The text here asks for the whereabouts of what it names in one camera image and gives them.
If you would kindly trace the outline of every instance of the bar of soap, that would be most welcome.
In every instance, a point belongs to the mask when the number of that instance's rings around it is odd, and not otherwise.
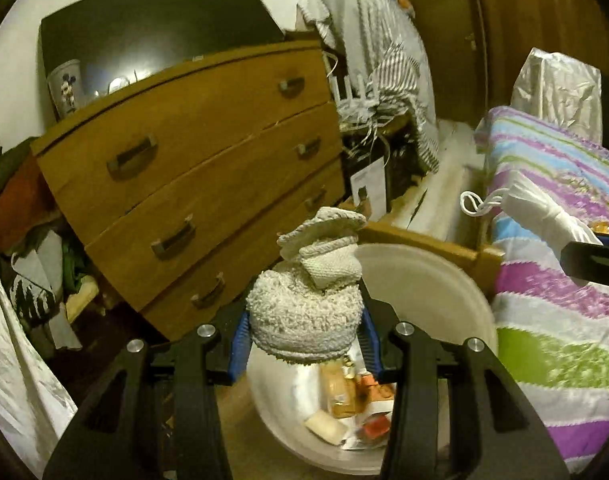
[[[333,446],[339,446],[347,433],[347,427],[344,424],[322,410],[313,413],[304,421],[304,425]]]

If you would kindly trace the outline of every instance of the green cloth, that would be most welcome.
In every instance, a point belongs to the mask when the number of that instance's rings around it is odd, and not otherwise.
[[[82,277],[87,272],[87,257],[76,238],[62,237],[62,290],[64,296],[80,290]]]

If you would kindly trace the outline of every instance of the mickey mouse cup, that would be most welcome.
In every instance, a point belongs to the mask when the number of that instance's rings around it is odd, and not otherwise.
[[[47,83],[61,119],[84,106],[86,100],[79,59],[70,59],[55,68],[49,74]]]

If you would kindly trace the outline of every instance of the metal screw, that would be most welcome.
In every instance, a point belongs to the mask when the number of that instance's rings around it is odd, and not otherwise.
[[[402,321],[395,326],[395,332],[400,335],[411,335],[415,332],[415,328],[413,328],[413,325],[411,323]]]
[[[142,339],[131,339],[131,341],[126,344],[126,349],[132,354],[137,354],[137,352],[139,352],[143,348],[144,341],[142,341]]]
[[[216,333],[216,327],[213,325],[200,325],[198,327],[198,335],[200,337],[211,337]]]
[[[469,339],[467,345],[474,352],[482,352],[484,350],[484,341],[482,341],[482,339],[478,339],[477,337],[472,337]]]

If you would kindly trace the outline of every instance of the paper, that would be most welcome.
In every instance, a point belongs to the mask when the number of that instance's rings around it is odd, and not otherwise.
[[[386,179],[384,176],[384,157],[380,157],[366,168],[351,175],[351,195],[353,203],[359,204],[358,191],[366,187],[366,193],[371,203],[372,222],[377,222],[386,214]]]

